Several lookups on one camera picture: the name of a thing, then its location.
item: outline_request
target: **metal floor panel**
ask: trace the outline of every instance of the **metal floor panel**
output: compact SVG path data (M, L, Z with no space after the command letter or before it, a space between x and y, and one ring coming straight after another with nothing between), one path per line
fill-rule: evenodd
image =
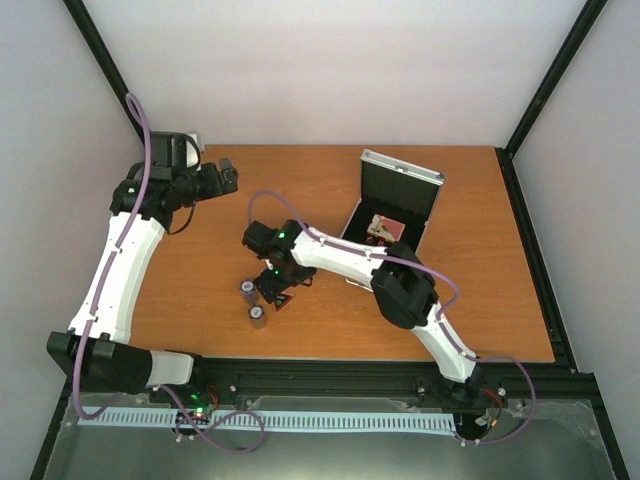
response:
M45 478L615 478L599 436L576 428L580 427L576 418L566 412L561 419L536 418L522 435L498 446L468 444L462 448L448 436L415 433L268 433L258 450L246 455L229 455L202 441L176 443L169 428L78 426L75 412L69 409ZM503 414L491 438L504 435L519 421ZM216 432L213 438L229 447L243 447L255 441L256 433L226 430Z

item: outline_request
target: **wire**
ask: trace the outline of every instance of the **wire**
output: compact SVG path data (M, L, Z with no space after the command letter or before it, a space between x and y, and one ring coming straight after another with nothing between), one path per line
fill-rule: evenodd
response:
M92 316L96 316L98 311L98 304L100 303L100 296L102 295L102 290L104 289L105 283L107 282L107 277L109 275L109 271L111 270L111 266L113 265L114 260L116 259L116 255L119 253L119 250L122 248L122 244L131 230L131 226L136 219L138 212L140 211L140 206L142 205L142 200L147 191L147 185L149 184L149 174L151 169L151 129L149 127L149 121L147 120L147 116L142 108L142 104L140 101L133 95L132 93L127 93L126 97L127 107L131 112L131 116L140 124L142 127L143 138L144 138L144 170L142 171L142 182L140 184L140 190L138 191L138 196L133 204L133 208L131 209L131 213L129 214L129 218L125 223L120 236L116 240L114 246L115 250L111 252L111 254L107 257L107 260L102 268L102 272L100 273L100 277L98 278L98 283L96 284L96 289L93 294L93 299L91 300L91 306L89 307L89 313ZM78 351L76 352L76 358L73 365L73 377L72 377L72 396L73 396L73 406L78 414L78 416L84 420L93 420L94 418L99 417L118 397L118 393L115 393L106 401L102 407L100 407L95 413L89 414L84 411L82 407L82 401L80 399L80 377L82 376L82 360L84 358L84 352L87 347L87 341L89 340L89 334L91 333L91 327L94 322L97 321L97 318L87 320L85 324L84 330L82 332L82 336L80 337L80 342L78 343Z
M187 227L191 224L191 220L193 220L193 214L196 211L196 204L193 203L191 205L191 210L189 211L189 217L187 217L187 221L184 222L184 225L182 225L178 230L176 230L175 232L167 232L167 235L177 235L181 232L184 232Z
M273 190L260 190L260 191L258 191L258 192L253 194L253 196L251 197L251 200L249 200L249 206L248 206L248 209L247 209L247 220L249 222L249 225L251 225L251 223L253 222L253 204L255 203L255 201L258 198L260 198L263 195L268 195L270 197L273 197L273 198L279 200L285 207L287 207L287 209L293 215L293 217L298 222L298 224L300 225L302 230L307 235L309 235L312 239L314 239L316 241L320 241L320 237L318 235L316 235L315 233L313 233L311 230L309 230L309 227L307 227L307 225L302 221L302 218L300 217L300 214L293 207L293 205L291 203L289 203L289 201L286 198L284 198L279 193L274 192ZM325 245L329 245L329 246L331 246L333 248L336 248L338 250L342 250L342 251L349 252L349 253L354 253L356 255L360 255L360 256L363 256L363 257L366 256L366 254L361 252L359 249L352 248L352 247L349 247L347 245L339 244L339 243L336 243L336 242L332 242L331 240L327 240L326 238L324 239L324 244ZM379 260L389 261L389 262L392 262L392 263L398 263L400 265L405 265L405 266L408 266L410 268L415 268L416 270L421 270L421 271L423 271L425 273L433 275L434 277L440 278L441 280L443 280L447 284L449 284L449 286L451 286L451 288L453 288L454 295L448 302L446 302L444 305L442 305L442 307L440 307L440 309L436 312L436 319L437 320L441 320L442 314L447 309L451 308L451 306L453 306L453 304L455 302L457 302L458 298L460 297L460 289L458 288L458 286L451 279L449 279L444 274L442 274L442 273L440 273L440 272L438 272L436 270L433 270L433 269L431 269L429 267L426 267L426 266L422 265L421 263L411 262L411 261L405 260L403 258L396 258L396 257L388 256L388 255L382 255L382 254L371 254L369 257L370 258L379 259ZM458 345L458 342L453 338L453 335L449 332L449 330L445 326L446 325L445 322L440 322L439 321L439 322L436 322L436 323L440 326L440 330L442 331L442 333L446 337L447 341L458 352L458 354L464 356L465 358L467 358L467 359L469 359L469 360L471 360L472 362L475 362L475 363L491 363L491 362L495 362L497 360L509 360L509 361L513 362L518 367L518 369L522 372L522 374L524 375L525 380L527 381L527 385L529 386L529 391L531 392L531 412L529 413L527 418L524 420L524 422L522 422L522 425L520 425L513 432L511 432L511 433L509 433L509 434L505 435L504 437L499 438L497 440L490 440L490 441L485 441L485 442L481 442L481 443L478 443L476 441L476 443L479 444L479 445L497 445L499 443L503 443L503 442L515 437L516 435L522 433L529 426L529 424L531 423L531 420L533 420L533 417L535 416L535 413L536 413L536 410L537 410L537 406L538 406L537 398L536 398L536 391L535 391L535 388L533 386L533 381L531 380L531 376L529 375L527 370L524 368L522 363L520 363L516 358L514 358L514 357L512 357L510 355L495 355L495 356L488 357L488 358L471 357L470 355L468 355L466 353L466 351L460 345ZM455 434L455 436L460 441L462 441L463 444L466 441L466 439L462 438L457 433Z
M204 441L206 441L209 445L211 445L212 447L217 448L218 450L220 450L222 452L225 452L225 453L234 453L234 454L240 454L241 455L241 454L245 454L245 453L249 453L249 452L254 451L264 441L264 437L265 437L264 420L262 420L262 418L258 414L256 414L255 412L251 412L249 410L236 410L234 412L228 413L227 415L221 417L215 423L213 423L211 426L207 427L205 430L202 430L202 429L200 429L198 427L198 425L196 425L195 421L193 420L193 417L191 417L191 415L189 414L189 412L185 408L184 404L180 401L180 398L178 398L178 396L175 394L175 392L173 390L171 390L171 388L169 388L167 385L159 385L158 388L161 388L162 390L164 390L165 392L167 392L169 394L171 399L178 406L178 410L180 410L182 412L182 414L184 415L183 420L186 419L187 423L189 423L189 425L191 425L191 427L196 432L196 434L200 438L202 438ZM236 450L236 449L231 449L231 448L227 448L227 447L225 447L223 445L220 445L219 443L214 442L209 437L207 437L208 433L210 433L213 430L215 430L216 428L218 428L220 425L225 423L230 418L233 418L233 417L238 416L238 415L248 415L250 417L253 417L258 422L258 425L260 427L260 437L258 438L258 440L252 446L247 447L247 448L243 448L243 449L240 449L240 450ZM184 425L184 422L181 421L176 425L176 430L175 431L176 431L176 433L178 435L180 435L180 432L178 430L180 425Z

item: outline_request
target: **robotic arm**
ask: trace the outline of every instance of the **robotic arm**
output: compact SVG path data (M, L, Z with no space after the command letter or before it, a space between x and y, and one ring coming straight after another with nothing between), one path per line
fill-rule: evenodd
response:
M158 384L189 382L194 357L128 345L142 279L175 211L238 189L238 172L228 159L201 164L196 141L182 133L151 133L152 166L138 213L123 243L117 239L132 215L141 187L142 164L133 165L113 192L109 233L91 287L66 333L53 332L47 351L71 376L80 333L92 320L82 362L82 381L94 391L139 393Z
M393 261L420 264L406 245L360 245L313 227L307 232L294 220L287 220L280 229L254 221L244 233L243 244L267 262L269 268L255 280L267 302L273 302L288 287L310 285L316 269L329 270L370 289L382 316L416 335L444 378L469 383L479 374L478 364L467 358L475 357L474 352L463 344L444 315L436 318L441 305L433 277Z

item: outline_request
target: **open aluminum case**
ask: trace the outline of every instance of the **open aluminum case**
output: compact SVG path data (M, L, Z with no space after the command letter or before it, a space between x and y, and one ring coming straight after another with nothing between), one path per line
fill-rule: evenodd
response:
M364 150L360 159L360 199L341 238L369 243L372 221L382 216L402 224L395 240L416 252L444 184L444 174L371 150ZM350 279L347 282L366 288Z

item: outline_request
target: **white cable tray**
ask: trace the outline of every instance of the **white cable tray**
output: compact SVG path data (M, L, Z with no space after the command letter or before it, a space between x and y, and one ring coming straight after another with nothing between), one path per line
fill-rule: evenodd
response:
M85 407L93 413L98 407ZM208 425L232 410L216 410ZM100 427L175 428L175 408L110 407L94 420L78 420L78 425ZM448 413L343 413L257 411L267 432L350 433L397 432L452 435L453 415ZM220 430L258 431L258 422L248 415L236 415L217 427Z

